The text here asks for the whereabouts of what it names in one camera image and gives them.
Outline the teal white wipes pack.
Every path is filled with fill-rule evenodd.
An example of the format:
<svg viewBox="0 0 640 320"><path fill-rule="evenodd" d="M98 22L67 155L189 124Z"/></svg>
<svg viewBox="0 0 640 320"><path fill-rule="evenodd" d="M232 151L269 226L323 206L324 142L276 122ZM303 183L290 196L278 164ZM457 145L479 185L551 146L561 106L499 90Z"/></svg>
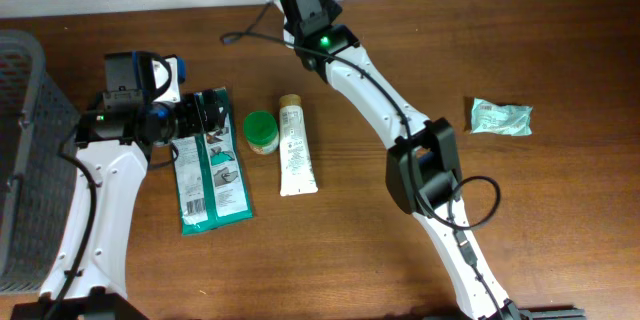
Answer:
<svg viewBox="0 0 640 320"><path fill-rule="evenodd" d="M201 234L253 217L236 151L227 90L186 95L195 130L172 142L179 214L184 236Z"/></svg>

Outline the green lid jar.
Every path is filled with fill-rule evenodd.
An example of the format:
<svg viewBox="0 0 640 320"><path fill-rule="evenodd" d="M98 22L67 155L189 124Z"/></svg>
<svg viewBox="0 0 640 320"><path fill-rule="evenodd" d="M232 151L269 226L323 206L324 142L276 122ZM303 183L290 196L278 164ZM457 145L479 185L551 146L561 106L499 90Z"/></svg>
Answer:
<svg viewBox="0 0 640 320"><path fill-rule="evenodd" d="M271 154L279 146L278 125L269 112L255 111L247 115L243 131L249 147L257 154Z"/></svg>

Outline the white tube brown cap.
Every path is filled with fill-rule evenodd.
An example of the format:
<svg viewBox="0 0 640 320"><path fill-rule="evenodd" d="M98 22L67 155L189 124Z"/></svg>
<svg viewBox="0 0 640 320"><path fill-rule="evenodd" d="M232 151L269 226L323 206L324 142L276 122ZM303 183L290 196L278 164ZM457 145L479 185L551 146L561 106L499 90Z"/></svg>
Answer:
<svg viewBox="0 0 640 320"><path fill-rule="evenodd" d="M306 136L301 98L295 94L279 99L280 195L295 196L318 191Z"/></svg>

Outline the mint green wipes packet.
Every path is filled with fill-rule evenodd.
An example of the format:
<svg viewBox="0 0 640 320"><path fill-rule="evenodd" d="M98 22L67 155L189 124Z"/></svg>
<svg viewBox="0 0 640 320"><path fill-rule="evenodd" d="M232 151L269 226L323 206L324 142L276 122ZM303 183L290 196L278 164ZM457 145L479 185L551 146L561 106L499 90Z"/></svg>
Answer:
<svg viewBox="0 0 640 320"><path fill-rule="evenodd" d="M471 108L471 133L529 136L532 110L530 106L497 105L475 98Z"/></svg>

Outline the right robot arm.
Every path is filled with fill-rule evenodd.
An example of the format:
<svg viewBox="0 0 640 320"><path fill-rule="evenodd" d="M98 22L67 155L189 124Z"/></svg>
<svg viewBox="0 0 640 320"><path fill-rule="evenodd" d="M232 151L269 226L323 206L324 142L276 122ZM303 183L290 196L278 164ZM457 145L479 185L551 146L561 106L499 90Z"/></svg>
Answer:
<svg viewBox="0 0 640 320"><path fill-rule="evenodd" d="M492 274L475 239L496 213L469 222L450 123L407 102L376 69L353 32L336 22L337 0L273 0L284 15L283 40L302 65L341 93L373 127L386 151L386 187L432 241L452 282L460 319L583 319L575 307L520 308Z"/></svg>

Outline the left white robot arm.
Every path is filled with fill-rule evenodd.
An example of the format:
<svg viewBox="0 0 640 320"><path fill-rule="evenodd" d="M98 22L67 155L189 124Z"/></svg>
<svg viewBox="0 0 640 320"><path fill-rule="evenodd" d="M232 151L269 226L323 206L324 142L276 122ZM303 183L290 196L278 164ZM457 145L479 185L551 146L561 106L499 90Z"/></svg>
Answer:
<svg viewBox="0 0 640 320"><path fill-rule="evenodd" d="M224 124L213 90L183 95L183 59L148 51L105 57L106 89L74 125L77 148L58 156L76 170L64 234L35 302L17 304L14 319L141 319L127 299L125 263L134 204L156 147L169 163L185 159L181 139Z"/></svg>

